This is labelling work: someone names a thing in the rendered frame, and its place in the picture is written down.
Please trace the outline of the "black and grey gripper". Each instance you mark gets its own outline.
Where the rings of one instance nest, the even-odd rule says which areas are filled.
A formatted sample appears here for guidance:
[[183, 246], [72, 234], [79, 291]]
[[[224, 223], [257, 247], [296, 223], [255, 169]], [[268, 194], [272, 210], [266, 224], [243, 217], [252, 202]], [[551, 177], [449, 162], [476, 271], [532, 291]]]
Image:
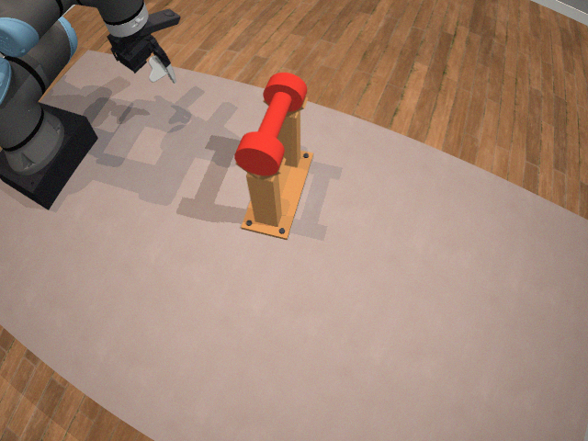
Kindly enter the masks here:
[[[152, 36], [152, 33], [142, 37], [140, 36], [145, 25], [138, 32], [127, 37], [113, 37], [113, 35], [109, 34], [107, 38], [112, 46], [111, 51], [113, 55], [117, 61], [133, 70], [134, 73], [137, 73], [147, 63], [146, 60], [153, 52], [154, 56], [149, 59], [149, 64], [152, 67], [149, 76], [150, 81], [156, 82], [168, 74], [169, 78], [175, 84], [175, 72], [171, 62], [164, 50], [159, 46], [156, 38]], [[118, 45], [120, 46], [118, 47]]]

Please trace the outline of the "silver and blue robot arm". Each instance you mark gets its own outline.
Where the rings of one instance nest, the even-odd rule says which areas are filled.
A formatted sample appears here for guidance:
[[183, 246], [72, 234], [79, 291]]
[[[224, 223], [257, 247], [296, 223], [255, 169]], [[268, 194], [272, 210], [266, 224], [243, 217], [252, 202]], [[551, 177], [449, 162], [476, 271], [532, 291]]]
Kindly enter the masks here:
[[0, 0], [0, 146], [18, 175], [37, 173], [62, 145], [63, 124], [38, 102], [76, 52], [76, 33], [62, 16], [72, 5], [97, 8], [115, 37], [146, 23], [142, 37], [180, 20], [171, 9], [148, 16], [144, 0]]

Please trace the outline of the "orange wooden cradle stand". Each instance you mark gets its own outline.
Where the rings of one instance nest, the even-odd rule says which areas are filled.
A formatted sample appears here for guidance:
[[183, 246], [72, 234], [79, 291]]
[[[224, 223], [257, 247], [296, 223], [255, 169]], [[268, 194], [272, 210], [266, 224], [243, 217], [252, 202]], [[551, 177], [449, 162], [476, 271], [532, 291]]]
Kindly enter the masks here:
[[303, 105], [284, 119], [277, 136], [285, 149], [278, 171], [260, 176], [244, 170], [251, 201], [242, 226], [248, 230], [288, 238], [313, 156], [300, 150], [300, 111], [307, 101], [305, 96]]

